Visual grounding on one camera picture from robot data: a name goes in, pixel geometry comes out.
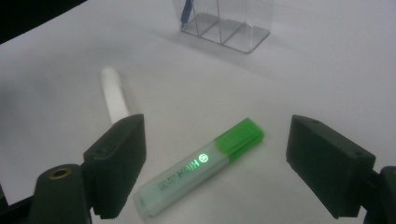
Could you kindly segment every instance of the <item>translucent marker barrel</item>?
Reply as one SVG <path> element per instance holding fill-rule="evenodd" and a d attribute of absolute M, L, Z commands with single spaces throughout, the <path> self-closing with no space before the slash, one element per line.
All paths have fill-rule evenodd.
<path fill-rule="evenodd" d="M 251 119 L 242 120 L 144 184 L 134 195 L 140 215 L 155 217 L 171 203 L 260 143 L 263 138 L 263 131 Z"/>

